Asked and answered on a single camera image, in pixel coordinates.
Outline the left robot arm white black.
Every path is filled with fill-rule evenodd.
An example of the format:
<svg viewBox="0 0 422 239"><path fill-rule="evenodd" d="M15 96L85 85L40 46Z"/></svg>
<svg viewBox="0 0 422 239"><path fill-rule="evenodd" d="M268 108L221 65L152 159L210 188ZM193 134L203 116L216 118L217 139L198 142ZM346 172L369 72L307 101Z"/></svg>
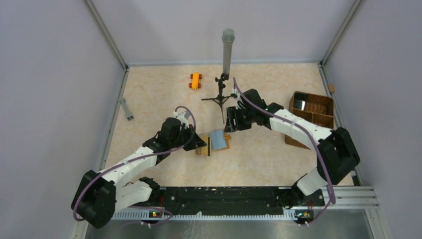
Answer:
<svg viewBox="0 0 422 239"><path fill-rule="evenodd" d="M76 221L87 221L96 229L105 226L115 213L144 202L153 206L159 201L158 187L152 179L132 179L146 169L161 163L172 152L191 151L207 146L194 125L186 120L167 118L161 129L146 140L134 153L119 163L99 172L86 172L71 209Z"/></svg>

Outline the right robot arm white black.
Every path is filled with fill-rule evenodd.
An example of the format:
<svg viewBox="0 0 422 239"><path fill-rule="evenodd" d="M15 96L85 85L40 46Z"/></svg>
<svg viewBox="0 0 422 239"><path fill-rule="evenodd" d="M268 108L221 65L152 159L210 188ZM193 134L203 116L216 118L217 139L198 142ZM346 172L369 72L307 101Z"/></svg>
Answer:
<svg viewBox="0 0 422 239"><path fill-rule="evenodd" d="M360 163L345 128L319 126L277 103L268 105L255 89L244 93L233 89L231 96L236 99L236 105L227 108L226 132L247 130L256 124L289 136L316 153L317 166L292 186L292 199L296 204L305 205L315 191L338 184Z"/></svg>

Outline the black card stack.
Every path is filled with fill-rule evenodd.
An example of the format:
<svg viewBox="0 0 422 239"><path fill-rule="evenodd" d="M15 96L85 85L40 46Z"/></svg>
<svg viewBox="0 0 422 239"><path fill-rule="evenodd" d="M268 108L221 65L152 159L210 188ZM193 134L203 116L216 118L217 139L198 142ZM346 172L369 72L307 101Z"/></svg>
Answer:
<svg viewBox="0 0 422 239"><path fill-rule="evenodd" d="M301 111L305 110L308 95L304 93L295 93L293 97L293 108Z"/></svg>

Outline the orange toy block car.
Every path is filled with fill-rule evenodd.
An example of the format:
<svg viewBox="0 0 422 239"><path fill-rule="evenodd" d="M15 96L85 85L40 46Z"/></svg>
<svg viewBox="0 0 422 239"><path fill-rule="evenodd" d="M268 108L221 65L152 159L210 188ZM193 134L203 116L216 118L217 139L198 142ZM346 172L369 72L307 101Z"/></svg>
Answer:
<svg viewBox="0 0 422 239"><path fill-rule="evenodd" d="M189 83L189 88L192 90L197 90L202 87L200 80L202 79L202 74L199 72L194 72L190 75L191 82Z"/></svg>

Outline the grey microphone on tripod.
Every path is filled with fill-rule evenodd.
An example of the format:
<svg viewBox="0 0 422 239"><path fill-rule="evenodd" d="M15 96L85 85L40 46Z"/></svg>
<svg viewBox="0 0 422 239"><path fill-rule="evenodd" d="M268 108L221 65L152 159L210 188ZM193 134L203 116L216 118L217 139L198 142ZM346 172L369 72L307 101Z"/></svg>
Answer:
<svg viewBox="0 0 422 239"><path fill-rule="evenodd" d="M229 96L223 95L223 90L226 87L224 81L229 80L230 76L230 67L231 67L231 56L232 56L232 46L235 40L234 30L227 28L222 33L222 42L223 42L223 63L222 63L222 74L218 78L215 78L215 81L218 85L218 95L215 98L203 98L202 101L213 101L219 105L222 122L225 123L223 105L229 98L234 98L236 94L230 94Z"/></svg>

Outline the woven wicker divided basket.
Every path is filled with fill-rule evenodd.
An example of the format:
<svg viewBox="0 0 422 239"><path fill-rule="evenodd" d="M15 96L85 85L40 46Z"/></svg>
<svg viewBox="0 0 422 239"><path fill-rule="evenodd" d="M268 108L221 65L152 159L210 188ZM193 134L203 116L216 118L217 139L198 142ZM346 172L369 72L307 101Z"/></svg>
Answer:
<svg viewBox="0 0 422 239"><path fill-rule="evenodd" d="M308 95L304 111L293 108L293 97L295 93ZM319 127L334 129L334 100L331 97L295 91L289 101L288 110L292 114Z"/></svg>

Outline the small wooden block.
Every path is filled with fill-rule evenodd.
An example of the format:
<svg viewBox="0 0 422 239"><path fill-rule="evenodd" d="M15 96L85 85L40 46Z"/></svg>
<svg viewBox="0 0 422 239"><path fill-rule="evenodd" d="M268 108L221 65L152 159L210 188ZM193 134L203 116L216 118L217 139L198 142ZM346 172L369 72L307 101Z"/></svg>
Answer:
<svg viewBox="0 0 422 239"><path fill-rule="evenodd" d="M335 88L334 88L333 84L328 84L327 87L328 87L328 90L331 94L335 92Z"/></svg>

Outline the grey metal bracket tool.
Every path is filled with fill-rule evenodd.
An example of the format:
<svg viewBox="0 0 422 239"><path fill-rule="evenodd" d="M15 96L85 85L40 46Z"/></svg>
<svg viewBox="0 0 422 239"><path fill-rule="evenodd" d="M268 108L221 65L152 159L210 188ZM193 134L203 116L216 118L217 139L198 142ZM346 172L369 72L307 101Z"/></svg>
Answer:
<svg viewBox="0 0 422 239"><path fill-rule="evenodd" d="M125 117L127 120L133 120L134 116L133 113L129 110L127 104L126 104L126 99L124 97L119 99L120 105L122 106L124 112L125 112Z"/></svg>

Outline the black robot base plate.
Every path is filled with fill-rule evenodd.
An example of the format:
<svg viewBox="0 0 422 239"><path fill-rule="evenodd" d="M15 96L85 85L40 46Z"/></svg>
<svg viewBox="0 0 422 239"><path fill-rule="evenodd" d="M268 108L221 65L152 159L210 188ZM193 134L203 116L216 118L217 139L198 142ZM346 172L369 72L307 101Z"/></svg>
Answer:
<svg viewBox="0 0 422 239"><path fill-rule="evenodd" d="M164 209L173 216L281 216L294 207L324 206L325 200L322 190L304 196L291 187L160 187L154 182L149 199L135 205Z"/></svg>

